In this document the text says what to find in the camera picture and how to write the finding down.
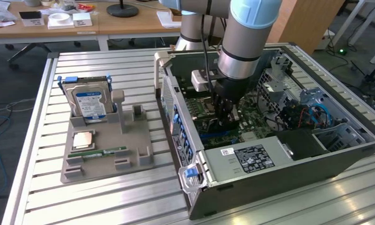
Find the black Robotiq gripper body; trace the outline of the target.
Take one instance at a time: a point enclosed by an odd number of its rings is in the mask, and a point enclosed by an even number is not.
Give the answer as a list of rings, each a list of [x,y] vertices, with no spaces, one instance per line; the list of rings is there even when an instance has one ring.
[[[232,79],[222,78],[217,79],[214,84],[214,93],[225,100],[232,103],[237,103],[246,92],[248,78],[246,79]]]

